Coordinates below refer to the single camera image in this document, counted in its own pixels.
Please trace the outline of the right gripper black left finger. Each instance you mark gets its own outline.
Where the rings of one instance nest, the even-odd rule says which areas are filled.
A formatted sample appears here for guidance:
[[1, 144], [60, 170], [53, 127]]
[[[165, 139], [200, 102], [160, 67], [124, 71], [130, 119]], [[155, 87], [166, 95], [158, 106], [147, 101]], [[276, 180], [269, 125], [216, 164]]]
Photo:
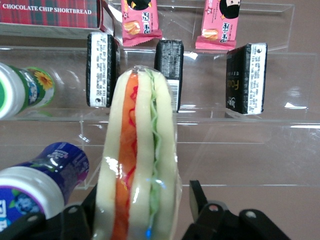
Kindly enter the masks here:
[[0, 233], [2, 240], [90, 240], [93, 232], [97, 187], [80, 205], [71, 205], [46, 219], [43, 213], [22, 216]]

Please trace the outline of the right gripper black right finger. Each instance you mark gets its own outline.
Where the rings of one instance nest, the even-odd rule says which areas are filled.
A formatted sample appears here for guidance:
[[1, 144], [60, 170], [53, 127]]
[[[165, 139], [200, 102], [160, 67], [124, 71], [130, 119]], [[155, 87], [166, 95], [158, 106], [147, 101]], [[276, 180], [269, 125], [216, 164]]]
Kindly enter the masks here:
[[262, 211], [244, 209], [233, 214], [224, 202], [207, 200], [198, 180], [189, 181], [193, 223], [183, 240], [288, 240], [289, 237]]

